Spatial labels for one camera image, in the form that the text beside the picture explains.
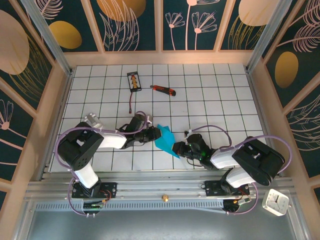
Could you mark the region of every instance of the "brass screw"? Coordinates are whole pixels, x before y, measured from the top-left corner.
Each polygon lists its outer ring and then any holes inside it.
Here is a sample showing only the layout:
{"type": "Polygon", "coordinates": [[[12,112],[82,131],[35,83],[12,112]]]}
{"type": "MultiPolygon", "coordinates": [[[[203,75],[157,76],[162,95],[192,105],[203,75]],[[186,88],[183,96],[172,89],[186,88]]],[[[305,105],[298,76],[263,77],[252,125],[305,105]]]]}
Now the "brass screw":
{"type": "Polygon", "coordinates": [[[165,195],[162,196],[161,199],[162,199],[162,201],[164,201],[164,202],[168,202],[168,201],[169,201],[169,196],[165,194],[165,195]]]}

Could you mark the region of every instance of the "yellow oval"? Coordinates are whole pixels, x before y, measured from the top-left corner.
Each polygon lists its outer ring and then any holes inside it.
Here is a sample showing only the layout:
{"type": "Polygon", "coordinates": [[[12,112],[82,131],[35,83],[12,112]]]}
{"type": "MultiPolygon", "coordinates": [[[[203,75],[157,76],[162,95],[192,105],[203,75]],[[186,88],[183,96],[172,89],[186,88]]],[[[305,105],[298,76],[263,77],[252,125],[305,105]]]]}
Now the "yellow oval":
{"type": "Polygon", "coordinates": [[[76,49],[82,43],[80,32],[66,21],[55,21],[49,28],[58,44],[66,49],[76,49]]]}
{"type": "Polygon", "coordinates": [[[248,26],[263,26],[269,22],[279,0],[241,0],[239,18],[248,26]]]}
{"type": "Polygon", "coordinates": [[[126,14],[124,4],[135,14],[135,17],[140,17],[146,9],[146,0],[96,0],[102,12],[109,18],[124,22],[124,20],[131,20],[131,15],[126,14]]]}
{"type": "Polygon", "coordinates": [[[0,10],[0,69],[11,75],[22,73],[29,61],[28,35],[20,23],[0,10]]]}
{"type": "Polygon", "coordinates": [[[280,88],[289,87],[296,78],[299,61],[290,51],[282,53],[275,64],[275,82],[280,88]]]}

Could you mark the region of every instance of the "white clock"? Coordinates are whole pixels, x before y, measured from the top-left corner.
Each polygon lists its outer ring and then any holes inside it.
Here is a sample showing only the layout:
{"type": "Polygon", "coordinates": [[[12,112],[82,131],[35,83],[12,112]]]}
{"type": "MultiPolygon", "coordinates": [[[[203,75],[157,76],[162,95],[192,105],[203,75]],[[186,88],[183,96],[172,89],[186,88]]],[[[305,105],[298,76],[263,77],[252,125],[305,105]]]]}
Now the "white clock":
{"type": "Polygon", "coordinates": [[[285,215],[288,206],[289,198],[274,189],[267,191],[262,201],[262,207],[277,216],[285,215]]]}

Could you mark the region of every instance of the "blue cloth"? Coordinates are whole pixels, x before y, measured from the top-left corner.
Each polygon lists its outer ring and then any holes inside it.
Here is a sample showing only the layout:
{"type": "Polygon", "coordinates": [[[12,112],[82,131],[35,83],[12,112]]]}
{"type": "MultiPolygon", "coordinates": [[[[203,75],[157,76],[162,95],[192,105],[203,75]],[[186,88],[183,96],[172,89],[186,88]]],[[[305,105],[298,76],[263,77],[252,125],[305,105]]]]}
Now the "blue cloth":
{"type": "Polygon", "coordinates": [[[158,124],[158,129],[161,131],[161,137],[154,141],[155,146],[168,154],[180,159],[180,157],[172,151],[172,147],[176,142],[174,134],[170,131],[168,126],[161,126],[158,124]]]}

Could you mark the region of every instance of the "white grid mat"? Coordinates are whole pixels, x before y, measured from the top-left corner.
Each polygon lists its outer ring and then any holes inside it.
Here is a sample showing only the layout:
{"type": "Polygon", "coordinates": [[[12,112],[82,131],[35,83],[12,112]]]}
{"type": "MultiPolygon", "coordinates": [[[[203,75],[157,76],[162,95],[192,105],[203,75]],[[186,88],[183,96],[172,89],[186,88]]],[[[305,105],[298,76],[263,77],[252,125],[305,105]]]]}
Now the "white grid mat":
{"type": "MultiPolygon", "coordinates": [[[[95,113],[105,129],[114,130],[128,124],[136,111],[152,115],[155,127],[169,126],[176,142],[184,141],[185,130],[207,124],[226,129],[233,144],[263,134],[244,66],[234,63],[78,66],[59,133],[75,127],[89,113],[95,113]],[[135,71],[142,91],[133,94],[129,114],[127,73],[135,71]],[[176,96],[154,91],[150,85],[170,87],[176,96]]],[[[227,136],[218,129],[200,131],[209,146],[228,145],[227,136]]],[[[201,168],[172,157],[152,142],[136,145],[99,149],[90,163],[97,172],[201,168]]],[[[49,172],[65,171],[52,156],[49,172]]]]}

